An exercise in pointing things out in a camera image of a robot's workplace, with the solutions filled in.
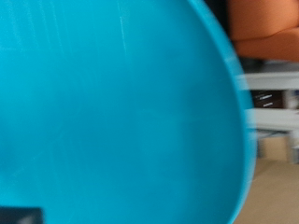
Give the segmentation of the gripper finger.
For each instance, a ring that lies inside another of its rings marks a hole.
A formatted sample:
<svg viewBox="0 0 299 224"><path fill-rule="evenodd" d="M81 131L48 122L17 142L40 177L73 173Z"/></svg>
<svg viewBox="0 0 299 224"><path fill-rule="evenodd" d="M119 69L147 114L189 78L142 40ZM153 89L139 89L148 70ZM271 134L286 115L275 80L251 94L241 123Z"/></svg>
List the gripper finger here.
<svg viewBox="0 0 299 224"><path fill-rule="evenodd" d="M44 224L40 208L0 207L0 224Z"/></svg>

